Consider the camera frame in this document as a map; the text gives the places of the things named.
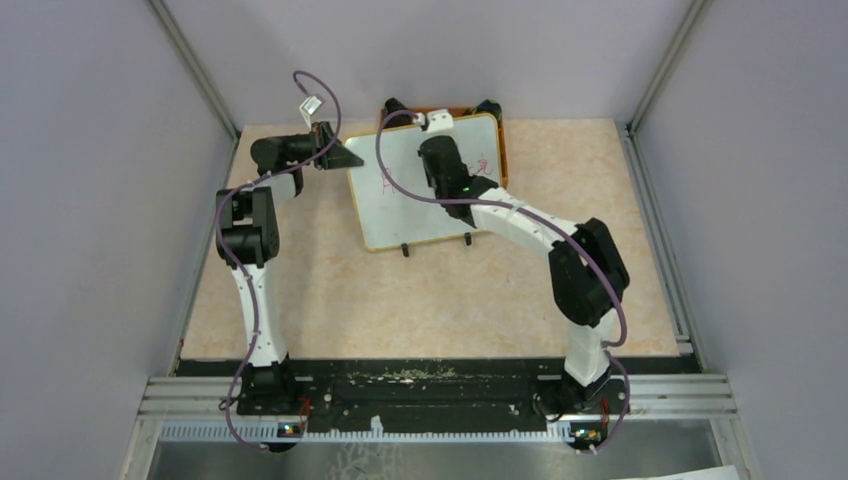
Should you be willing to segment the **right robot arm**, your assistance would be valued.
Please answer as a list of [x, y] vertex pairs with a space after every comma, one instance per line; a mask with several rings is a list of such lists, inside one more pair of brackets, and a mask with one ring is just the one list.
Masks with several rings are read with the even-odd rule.
[[590, 411], [610, 377], [610, 350], [628, 335], [622, 300], [630, 276], [607, 225], [596, 218], [566, 221], [519, 201], [495, 181], [471, 174], [447, 135], [424, 141], [418, 155], [450, 217], [547, 261], [554, 302], [571, 325], [560, 385], [540, 398], [547, 413]]

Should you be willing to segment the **white whiteboard with yellow frame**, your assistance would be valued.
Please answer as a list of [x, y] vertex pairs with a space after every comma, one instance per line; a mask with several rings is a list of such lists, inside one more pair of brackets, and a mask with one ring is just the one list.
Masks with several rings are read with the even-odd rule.
[[[501, 168], [501, 141], [496, 118], [489, 113], [460, 117], [447, 132], [461, 160], [473, 175], [505, 182]], [[418, 155], [430, 136], [416, 125], [387, 129], [381, 135], [361, 134], [344, 146], [364, 164], [348, 171], [352, 197], [368, 250], [377, 251], [447, 238], [462, 237], [473, 229], [451, 218], [443, 207], [407, 197], [385, 178], [376, 158], [381, 158], [392, 179], [417, 195], [433, 198], [424, 163]]]

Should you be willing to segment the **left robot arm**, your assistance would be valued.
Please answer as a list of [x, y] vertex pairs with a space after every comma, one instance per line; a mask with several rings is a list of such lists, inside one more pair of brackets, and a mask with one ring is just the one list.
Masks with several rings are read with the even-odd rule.
[[216, 193], [215, 246], [236, 282], [246, 330], [240, 397], [261, 399], [273, 412], [285, 414], [297, 406], [300, 388], [276, 325], [273, 267], [281, 247], [276, 207], [302, 193], [304, 167], [338, 170], [361, 167], [364, 161], [343, 146], [327, 121], [313, 123], [306, 133], [259, 138], [249, 154], [258, 177]]

